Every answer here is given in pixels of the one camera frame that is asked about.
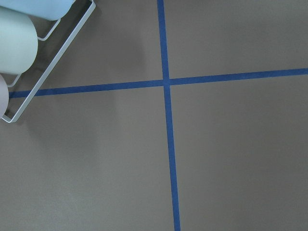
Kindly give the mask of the pink cup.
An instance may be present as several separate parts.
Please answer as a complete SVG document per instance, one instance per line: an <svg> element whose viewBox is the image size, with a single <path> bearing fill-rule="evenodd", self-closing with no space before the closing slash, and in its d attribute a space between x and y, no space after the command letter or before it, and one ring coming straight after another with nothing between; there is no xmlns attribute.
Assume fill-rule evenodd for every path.
<svg viewBox="0 0 308 231"><path fill-rule="evenodd" d="M9 103L9 91L3 76L0 76L0 117L5 114Z"/></svg>

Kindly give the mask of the mint green cup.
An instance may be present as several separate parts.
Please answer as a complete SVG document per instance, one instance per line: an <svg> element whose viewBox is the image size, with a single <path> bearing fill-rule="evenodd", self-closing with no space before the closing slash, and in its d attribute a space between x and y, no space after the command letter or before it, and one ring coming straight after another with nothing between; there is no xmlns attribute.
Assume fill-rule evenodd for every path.
<svg viewBox="0 0 308 231"><path fill-rule="evenodd" d="M0 72L18 75L34 63L38 52L37 32L23 13L0 8Z"/></svg>

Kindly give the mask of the light blue cup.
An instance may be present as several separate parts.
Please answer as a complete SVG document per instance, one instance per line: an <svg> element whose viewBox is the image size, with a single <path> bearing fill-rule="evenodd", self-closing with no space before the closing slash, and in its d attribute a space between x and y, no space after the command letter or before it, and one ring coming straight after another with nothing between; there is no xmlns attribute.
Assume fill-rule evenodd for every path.
<svg viewBox="0 0 308 231"><path fill-rule="evenodd" d="M55 21L67 14L73 0L1 0L1 7Z"/></svg>

